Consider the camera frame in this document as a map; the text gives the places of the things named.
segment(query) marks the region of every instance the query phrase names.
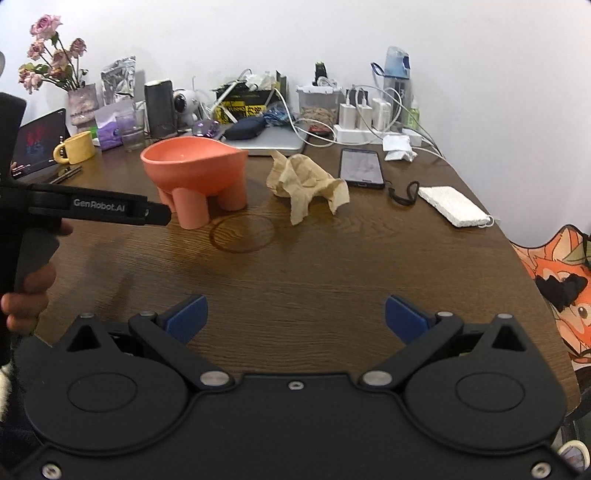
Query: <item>mug handle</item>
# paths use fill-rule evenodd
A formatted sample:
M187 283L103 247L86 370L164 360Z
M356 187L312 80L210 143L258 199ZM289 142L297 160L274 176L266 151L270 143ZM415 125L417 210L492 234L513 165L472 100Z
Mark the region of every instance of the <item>mug handle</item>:
M66 164L70 163L70 159L69 158L67 158L67 157L66 158L63 158L60 155L60 150L62 148L64 148L64 146L65 146L65 143L62 142L56 148L53 149L53 159L56 162L61 163L62 165L66 165Z

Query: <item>silver foil bag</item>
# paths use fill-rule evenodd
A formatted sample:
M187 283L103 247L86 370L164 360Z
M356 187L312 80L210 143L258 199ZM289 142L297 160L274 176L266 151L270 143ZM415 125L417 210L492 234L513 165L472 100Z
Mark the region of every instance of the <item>silver foil bag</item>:
M134 97L135 56L117 60L100 73L105 105Z

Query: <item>crumpled brown paper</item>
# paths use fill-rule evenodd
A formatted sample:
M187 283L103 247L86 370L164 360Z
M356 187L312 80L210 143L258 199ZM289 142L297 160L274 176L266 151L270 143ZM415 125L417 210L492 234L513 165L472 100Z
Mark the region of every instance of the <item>crumpled brown paper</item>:
M286 158L274 151L273 168L267 178L267 186L278 197L291 197L291 224L297 225L308 216L308 205L314 197L329 201L333 215L337 209L349 203L349 188L342 179L335 179L310 157L297 154Z

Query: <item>flower vase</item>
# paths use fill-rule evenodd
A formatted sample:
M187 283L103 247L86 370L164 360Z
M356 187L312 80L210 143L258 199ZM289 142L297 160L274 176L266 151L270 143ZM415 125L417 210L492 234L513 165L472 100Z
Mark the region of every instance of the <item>flower vase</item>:
M79 125L92 122L95 119L95 111L99 109L95 84L91 83L90 85L68 92L68 105L70 107L70 121L72 125L78 127Z

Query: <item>black speaker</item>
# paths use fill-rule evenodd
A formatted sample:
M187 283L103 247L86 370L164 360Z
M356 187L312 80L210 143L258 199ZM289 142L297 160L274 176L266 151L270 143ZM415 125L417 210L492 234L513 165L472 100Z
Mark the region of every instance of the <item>black speaker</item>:
M161 140L177 135L173 83L170 80L148 82L144 86L144 96L150 136Z

